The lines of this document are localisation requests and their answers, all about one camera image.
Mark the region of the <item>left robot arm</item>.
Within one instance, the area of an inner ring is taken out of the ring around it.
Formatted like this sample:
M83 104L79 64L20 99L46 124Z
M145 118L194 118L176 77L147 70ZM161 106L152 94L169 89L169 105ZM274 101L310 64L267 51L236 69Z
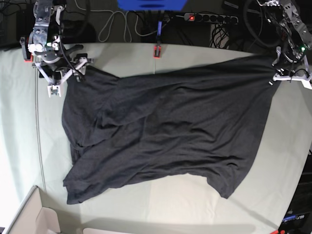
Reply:
M252 3L244 3L242 15L244 23L255 41L267 48L274 48L276 59L272 67L276 70L269 84L274 81L299 81L306 89L312 89L312 72L307 52L312 49L312 33L302 21L300 14L291 0L258 0L262 19L276 28L279 38L275 42L264 42L248 20L248 8Z

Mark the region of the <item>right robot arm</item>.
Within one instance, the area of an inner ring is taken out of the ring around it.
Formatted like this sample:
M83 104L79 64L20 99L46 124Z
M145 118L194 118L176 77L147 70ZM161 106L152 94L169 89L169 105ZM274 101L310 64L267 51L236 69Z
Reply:
M27 50L39 59L33 67L50 85L60 85L72 76L84 81L86 66L91 62L87 54L71 56L83 49L83 43L95 39L94 28L89 23L91 2L86 1L82 20L64 19L66 5L64 0L38 0L33 8L35 24Z

